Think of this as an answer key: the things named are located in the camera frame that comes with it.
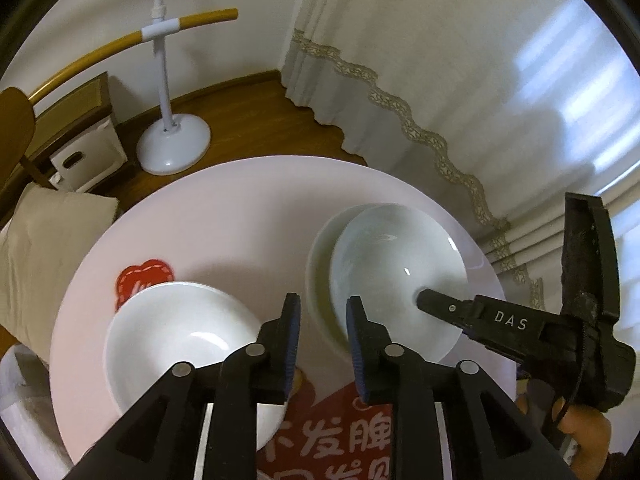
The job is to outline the person's right hand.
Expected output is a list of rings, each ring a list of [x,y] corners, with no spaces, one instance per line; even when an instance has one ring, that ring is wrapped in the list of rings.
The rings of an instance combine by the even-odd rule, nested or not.
[[[571,405],[560,418],[563,406],[563,398],[556,400],[552,416],[559,422],[558,429],[577,443],[570,469],[578,479],[596,480],[608,459],[611,423],[601,412],[580,405]]]

